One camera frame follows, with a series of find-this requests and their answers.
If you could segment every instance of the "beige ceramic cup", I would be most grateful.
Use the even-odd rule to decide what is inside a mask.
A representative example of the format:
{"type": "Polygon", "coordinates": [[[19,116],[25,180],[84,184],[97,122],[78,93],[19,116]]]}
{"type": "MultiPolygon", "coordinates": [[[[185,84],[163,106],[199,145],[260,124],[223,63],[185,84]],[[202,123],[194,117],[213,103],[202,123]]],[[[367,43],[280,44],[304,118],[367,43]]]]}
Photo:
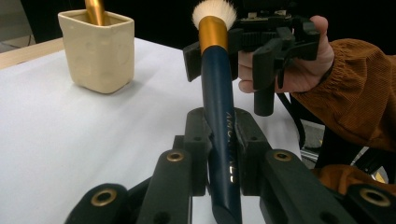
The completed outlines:
{"type": "Polygon", "coordinates": [[[58,20],[72,80],[111,93],[134,78],[134,20],[105,13],[105,26],[89,23],[86,9],[61,12],[58,20]]]}

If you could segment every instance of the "white surface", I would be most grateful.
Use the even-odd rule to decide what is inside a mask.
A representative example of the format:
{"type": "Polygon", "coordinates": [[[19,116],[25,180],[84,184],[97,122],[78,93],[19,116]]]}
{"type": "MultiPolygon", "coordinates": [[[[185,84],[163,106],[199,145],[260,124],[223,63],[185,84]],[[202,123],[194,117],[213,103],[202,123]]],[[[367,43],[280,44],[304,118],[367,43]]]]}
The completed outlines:
{"type": "MultiPolygon", "coordinates": [[[[235,107],[249,111],[273,148],[299,153],[294,123],[276,98],[273,116],[254,115],[253,95],[234,82],[235,107]]],[[[200,78],[188,82],[181,50],[135,40],[134,81],[105,95],[74,84],[64,51],[0,70],[0,223],[64,223],[91,188],[130,189],[201,107],[200,78]]],[[[243,197],[244,223],[264,223],[259,198],[243,197]]],[[[193,199],[192,223],[216,223],[210,198],[193,199]]]]}

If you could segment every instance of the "gold brush handle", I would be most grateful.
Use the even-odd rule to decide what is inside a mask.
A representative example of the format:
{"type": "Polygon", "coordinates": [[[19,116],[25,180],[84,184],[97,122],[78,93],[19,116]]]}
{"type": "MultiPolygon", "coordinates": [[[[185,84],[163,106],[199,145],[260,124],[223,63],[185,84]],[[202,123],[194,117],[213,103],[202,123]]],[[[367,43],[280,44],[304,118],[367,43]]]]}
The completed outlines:
{"type": "Polygon", "coordinates": [[[105,25],[105,7],[103,0],[85,0],[85,8],[87,8],[88,17],[94,25],[105,25]]]}

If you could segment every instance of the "gold ferrule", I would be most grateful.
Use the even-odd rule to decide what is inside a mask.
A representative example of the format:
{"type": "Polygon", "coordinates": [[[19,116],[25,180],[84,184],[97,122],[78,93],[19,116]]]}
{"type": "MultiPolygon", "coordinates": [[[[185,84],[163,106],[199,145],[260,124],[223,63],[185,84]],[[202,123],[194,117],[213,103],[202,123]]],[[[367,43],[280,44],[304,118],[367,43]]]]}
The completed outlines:
{"type": "Polygon", "coordinates": [[[105,7],[103,0],[85,0],[88,17],[93,25],[105,25],[105,7]]]}
{"type": "Polygon", "coordinates": [[[214,16],[207,16],[199,22],[199,44],[201,54],[210,46],[228,47],[228,34],[225,22],[214,16]]]}

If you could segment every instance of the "white bristles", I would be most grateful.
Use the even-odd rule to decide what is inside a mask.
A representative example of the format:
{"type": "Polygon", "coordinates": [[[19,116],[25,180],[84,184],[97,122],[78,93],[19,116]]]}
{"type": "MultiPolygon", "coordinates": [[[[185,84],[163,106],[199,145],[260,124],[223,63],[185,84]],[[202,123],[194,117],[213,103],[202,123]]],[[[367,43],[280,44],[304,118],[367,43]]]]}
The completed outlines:
{"type": "Polygon", "coordinates": [[[236,19],[236,11],[225,0],[205,0],[198,4],[192,13],[192,21],[197,29],[199,29],[201,19],[206,16],[214,16],[222,19],[225,22],[227,30],[230,30],[236,19]]]}

